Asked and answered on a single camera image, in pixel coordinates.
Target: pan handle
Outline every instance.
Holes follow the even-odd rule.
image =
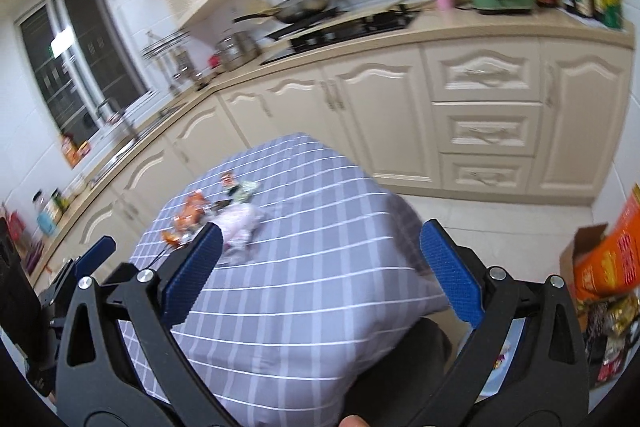
[[[267,17],[273,17],[273,15],[266,15],[263,13],[252,13],[251,15],[243,15],[242,17],[238,17],[234,19],[234,22],[242,22],[242,21],[247,21],[249,19],[264,19]]]

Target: window pane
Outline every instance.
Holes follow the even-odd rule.
[[[98,127],[84,107],[64,60],[53,58],[53,31],[46,7],[40,8],[20,25],[27,56],[40,92],[60,132],[71,133],[77,144],[91,138]]]
[[[104,0],[65,0],[84,58],[105,98],[126,108],[146,93],[114,28]]]

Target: pot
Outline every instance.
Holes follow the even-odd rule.
[[[216,47],[225,71],[237,70],[260,55],[258,44],[247,32],[233,33],[218,42]]]
[[[327,9],[331,0],[284,0],[277,6],[260,13],[244,15],[234,19],[234,22],[259,19],[263,17],[276,17],[284,24],[295,24]]]

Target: wooden countertop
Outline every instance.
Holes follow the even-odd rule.
[[[170,105],[184,105],[132,147],[130,152],[124,156],[94,188],[85,190],[85,192],[74,201],[68,211],[66,211],[58,224],[58,231],[47,240],[44,251],[42,252],[42,257],[36,269],[29,277],[31,284],[35,284],[56,248],[60,245],[60,242],[69,230],[71,230],[71,227],[73,227],[82,213],[84,213],[95,198],[97,198],[98,194],[151,142],[158,139],[172,124],[180,120],[181,117],[213,93],[248,80],[266,76],[267,74],[278,73],[291,68],[299,68],[344,55],[402,44],[485,37],[545,37],[599,42],[601,44],[620,46],[631,50],[636,47],[635,32],[632,23],[627,22],[624,31],[615,31],[599,27],[595,28],[555,9],[538,10],[531,15],[490,16],[481,15],[473,10],[455,9],[448,12],[427,10],[421,13],[407,29],[363,37],[348,42],[340,42],[319,50],[284,58],[283,60],[272,62],[266,66],[261,66],[260,63],[264,61],[269,54],[273,54],[282,48],[281,43],[276,44],[266,50],[265,54],[236,71],[220,74],[213,79],[205,89],[201,91],[188,89],[180,97],[172,101]]]

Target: plaid tablecloth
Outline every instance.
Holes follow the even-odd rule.
[[[131,262],[142,268],[161,253],[159,233],[189,192],[222,199],[220,174],[229,169],[260,183],[252,202],[266,216],[246,263],[213,270],[174,337],[242,425],[333,425],[357,375],[420,316],[448,304],[419,251],[420,219],[347,158],[296,134],[239,153],[186,187]],[[123,334],[146,390],[164,399],[130,324]]]

